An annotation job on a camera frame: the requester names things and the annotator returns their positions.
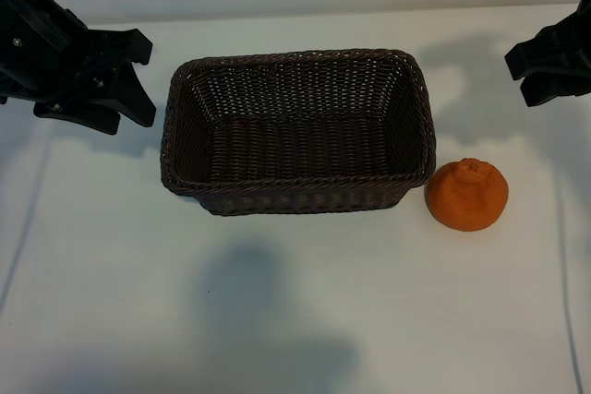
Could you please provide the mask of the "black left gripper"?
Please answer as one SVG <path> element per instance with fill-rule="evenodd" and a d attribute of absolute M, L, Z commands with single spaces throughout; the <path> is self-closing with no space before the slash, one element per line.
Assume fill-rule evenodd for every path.
<path fill-rule="evenodd" d="M 54 0 L 1 0 L 1 103 L 33 101 L 39 118 L 107 135 L 120 114 L 151 127 L 156 107 L 133 66 L 151 52 L 138 29 L 92 30 Z"/>

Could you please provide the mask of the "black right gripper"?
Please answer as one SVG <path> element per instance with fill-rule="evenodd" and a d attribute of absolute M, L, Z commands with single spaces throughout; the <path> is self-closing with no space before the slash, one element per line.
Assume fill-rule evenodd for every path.
<path fill-rule="evenodd" d="M 577 57 L 581 69 L 578 80 L 558 75 L 575 73 Z M 513 80 L 525 78 L 520 89 L 528 107 L 545 104 L 557 97 L 588 94 L 590 0 L 581 0 L 570 16 L 542 29 L 533 39 L 516 44 L 505 55 L 505 62 Z"/>

